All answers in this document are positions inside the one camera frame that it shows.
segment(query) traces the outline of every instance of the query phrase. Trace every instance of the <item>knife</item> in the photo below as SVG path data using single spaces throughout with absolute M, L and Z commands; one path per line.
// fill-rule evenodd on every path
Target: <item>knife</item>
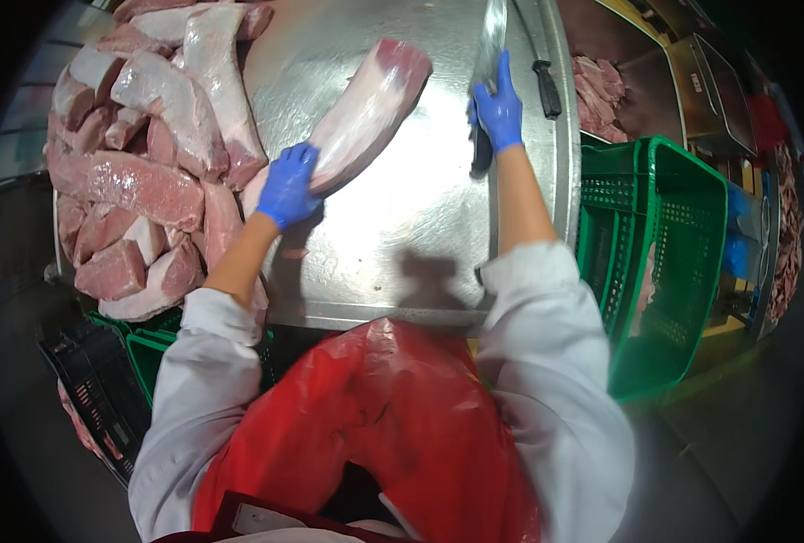
M 556 83 L 550 76 L 546 32 L 541 11 L 538 8 L 538 0 L 513 0 L 513 3 L 517 8 L 519 18 L 523 20 L 523 27 L 529 36 L 529 45 L 535 54 L 535 63 L 531 69 L 538 74 L 538 91 L 541 95 L 544 116 L 548 119 L 555 119 L 562 114 L 562 101 L 560 92 L 556 89 Z
M 474 96 L 475 83 L 482 82 L 491 95 L 496 93 L 496 72 L 498 56 L 505 49 L 505 26 L 507 25 L 507 0 L 486 0 L 486 13 L 483 15 L 483 29 L 480 31 L 478 53 L 474 57 L 472 81 L 468 84 L 468 95 Z M 469 139 L 474 143 L 472 172 L 482 175 L 493 163 L 493 145 L 489 136 L 480 126 L 472 125 Z

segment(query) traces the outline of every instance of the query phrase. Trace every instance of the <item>hand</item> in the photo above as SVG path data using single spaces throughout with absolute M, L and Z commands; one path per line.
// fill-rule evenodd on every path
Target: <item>hand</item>
M 523 144 L 523 103 L 517 98 L 511 83 L 511 69 L 508 66 L 508 50 L 502 51 L 498 58 L 497 91 L 495 96 L 479 82 L 474 86 L 472 124 L 475 119 L 486 130 L 493 144 L 493 152 L 512 145 Z
M 318 153 L 316 147 L 302 142 L 283 149 L 281 157 L 269 165 L 266 186 L 255 211 L 269 215 L 278 229 L 302 221 L 318 208 L 321 200 L 308 191 Z

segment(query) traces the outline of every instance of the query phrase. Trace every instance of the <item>worker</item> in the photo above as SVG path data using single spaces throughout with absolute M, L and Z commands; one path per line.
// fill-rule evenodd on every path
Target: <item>worker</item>
M 476 86 L 473 115 L 493 144 L 498 174 L 498 257 L 480 272 L 483 286 L 497 298 L 474 363 L 493 387 L 490 401 L 498 410 L 491 411 L 512 430 L 518 471 L 537 499 L 540 540 L 606 542 L 619 526 L 632 487 L 632 429 L 606 393 L 610 353 L 598 306 L 550 222 L 526 156 L 523 104 L 512 86 L 506 50 L 498 62 L 497 92 Z M 203 288 L 186 298 L 178 339 L 158 374 L 152 426 L 128 487 L 144 541 L 194 527 L 202 480 L 212 462 L 229 460 L 216 455 L 242 432 L 240 422 L 258 403 L 261 366 L 252 346 L 261 330 L 249 313 L 254 285 L 275 239 L 319 207 L 320 199 L 308 191 L 318 155 L 309 143 L 281 151 L 238 240 Z M 257 463 L 260 444 L 250 446 Z M 243 477 L 255 468 L 248 462 L 250 457 L 237 467 Z M 423 489 L 425 496 L 429 492 Z M 420 535 L 401 518 L 404 512 L 388 508 L 399 520 L 396 526 L 360 526 L 394 537 Z M 299 523 L 289 511 L 274 516 L 271 507 L 248 510 L 261 513 L 248 522 L 234 521 L 248 525 L 237 528 L 236 533 L 251 534 L 237 539 L 243 543 L 384 540 Z M 210 540 L 175 537 L 165 541 Z

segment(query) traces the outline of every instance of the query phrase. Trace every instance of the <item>red plastic apron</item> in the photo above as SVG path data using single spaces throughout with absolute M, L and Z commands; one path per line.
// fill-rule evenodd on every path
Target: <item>red plastic apron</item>
M 225 491 L 307 513 L 345 462 L 370 472 L 428 541 L 538 541 L 511 429 L 464 342 L 381 319 L 324 341 L 247 410 L 202 480 L 193 529 Z

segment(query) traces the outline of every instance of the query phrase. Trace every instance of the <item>white long-sleeve shirt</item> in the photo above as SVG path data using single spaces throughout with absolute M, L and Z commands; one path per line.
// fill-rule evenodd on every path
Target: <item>white long-sleeve shirt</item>
M 542 540 L 606 542 L 632 488 L 634 440 L 622 410 L 606 394 L 609 349 L 592 291 L 563 243 L 516 247 L 484 266 L 481 278 L 497 298 L 475 363 L 494 385 L 499 412 L 513 429 L 541 507 Z M 229 295 L 201 288 L 186 298 L 128 487 L 144 541 L 191 528 L 203 474 L 258 396 L 260 361 L 250 346 L 259 334 Z M 326 536 L 296 535 L 310 532 L 285 528 L 237 540 Z

